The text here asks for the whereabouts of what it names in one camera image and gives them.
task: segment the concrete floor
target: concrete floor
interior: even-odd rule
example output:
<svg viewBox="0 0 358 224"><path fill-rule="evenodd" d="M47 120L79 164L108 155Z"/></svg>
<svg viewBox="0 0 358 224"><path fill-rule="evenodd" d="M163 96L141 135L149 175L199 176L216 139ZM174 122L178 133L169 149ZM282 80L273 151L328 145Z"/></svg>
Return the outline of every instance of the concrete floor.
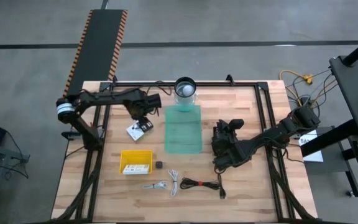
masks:
<svg viewBox="0 0 358 224"><path fill-rule="evenodd" d="M0 0L0 44L69 44L79 41L90 9L102 0ZM124 42L358 40L356 0L113 1L128 9ZM122 49L120 80L275 80L279 71L326 70L328 60L357 46L209 47ZM0 50L0 126L25 153L29 180L14 175L0 193L0 223L47 220L56 194L67 142L60 132L55 100L62 94L75 49ZM298 85L300 94L314 85ZM292 76L286 76L290 84ZM322 126L350 119L338 88L321 108ZM358 167L352 161L358 178ZM345 174L309 174L320 218L358 223L358 198L344 195Z"/></svg>

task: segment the white paper sign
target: white paper sign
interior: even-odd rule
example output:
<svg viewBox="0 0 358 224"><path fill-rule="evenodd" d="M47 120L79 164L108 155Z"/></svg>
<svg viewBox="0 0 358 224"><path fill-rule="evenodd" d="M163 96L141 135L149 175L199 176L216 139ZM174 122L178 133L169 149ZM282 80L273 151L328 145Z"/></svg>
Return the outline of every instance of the white paper sign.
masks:
<svg viewBox="0 0 358 224"><path fill-rule="evenodd" d="M315 139L317 137L316 130L311 131L307 134L302 135L301 138L299 138L299 145L304 145L308 143L309 141ZM323 155L321 154L321 151L315 152L313 154L310 154L308 156L305 156L303 158L304 161L310 161L310 162L323 162Z"/></svg>

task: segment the yellow tray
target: yellow tray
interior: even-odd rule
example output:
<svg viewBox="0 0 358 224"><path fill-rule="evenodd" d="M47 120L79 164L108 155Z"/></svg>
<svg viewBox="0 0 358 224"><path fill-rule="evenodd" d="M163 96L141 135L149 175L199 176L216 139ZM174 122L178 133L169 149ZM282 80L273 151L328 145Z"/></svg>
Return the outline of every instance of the yellow tray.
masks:
<svg viewBox="0 0 358 224"><path fill-rule="evenodd" d="M149 174L153 168L153 151L151 150L122 150L119 160L119 173L122 174L126 165L148 164Z"/></svg>

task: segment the butcher block tabletop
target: butcher block tabletop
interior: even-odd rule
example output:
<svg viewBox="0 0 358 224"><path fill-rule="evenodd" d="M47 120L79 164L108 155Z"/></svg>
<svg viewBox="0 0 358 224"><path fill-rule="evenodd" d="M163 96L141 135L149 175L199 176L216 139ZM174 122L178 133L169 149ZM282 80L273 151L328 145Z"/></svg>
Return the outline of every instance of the butcher block tabletop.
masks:
<svg viewBox="0 0 358 224"><path fill-rule="evenodd" d="M266 81L273 105L276 123L287 116L290 105L282 81ZM83 88L98 91L100 82L84 82ZM114 91L125 90L116 87ZM276 222L277 215L272 194L265 149L259 149L252 160L244 165L228 168L222 174L226 198L219 198L218 190L206 187L179 188L183 177L197 181L217 181L214 172L211 138L213 127L219 119L243 119L244 125L236 130L238 139L250 139L261 133L255 89L251 87L203 87L196 89L196 105L201 106L201 129L203 149L199 154L168 154L164 150L165 108L174 105L173 95L168 96L158 88L149 94L159 93L162 108L159 116L147 115L154 128L134 142L126 129L133 120L122 105L111 106L103 161L98 184L94 222ZM262 103L265 119L270 124L265 97ZM101 108L99 124L102 123L104 107ZM82 118L90 124L94 108L84 112ZM70 141L67 154L83 145L83 141ZM122 150L152 150L153 164L163 162L163 169L153 167L148 175L122 175L119 173ZM290 159L303 160L300 148L289 146ZM78 193L83 176L86 149L70 155L64 162L58 185L52 218L61 215ZM291 191L306 210L317 217L305 165L284 158ZM178 191L170 196L172 178L168 170L178 171ZM156 184L165 180L167 189L142 189L143 185ZM88 211L90 190L85 197L83 216ZM283 211L287 210L284 194L280 190Z"/></svg>

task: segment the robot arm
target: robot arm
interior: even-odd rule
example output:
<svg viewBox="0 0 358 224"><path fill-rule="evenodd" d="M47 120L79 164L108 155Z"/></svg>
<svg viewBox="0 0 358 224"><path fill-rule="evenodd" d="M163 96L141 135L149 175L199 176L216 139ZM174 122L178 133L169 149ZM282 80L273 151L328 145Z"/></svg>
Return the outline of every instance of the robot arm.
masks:
<svg viewBox="0 0 358 224"><path fill-rule="evenodd" d="M161 100L159 94L147 96L146 92L131 88L120 92L105 90L99 93L83 90L79 94L59 98L56 102L59 121L71 124L82 135L85 149L89 150L98 150L101 141L96 127L88 126L81 115L91 106L104 105L124 105L131 118L138 120L139 127L146 132L153 128L146 115L161 108Z"/></svg>
<svg viewBox="0 0 358 224"><path fill-rule="evenodd" d="M264 131L250 140L239 141L236 138L236 129L244 124L241 119L234 119L229 124L219 120L214 127L212 137L212 148L214 163L219 171L227 167L238 167L251 160L252 155L262 146L272 144L275 147L282 147L289 142L289 138L296 134L308 133L317 128L320 120L307 107L302 106L291 111L276 126Z"/></svg>

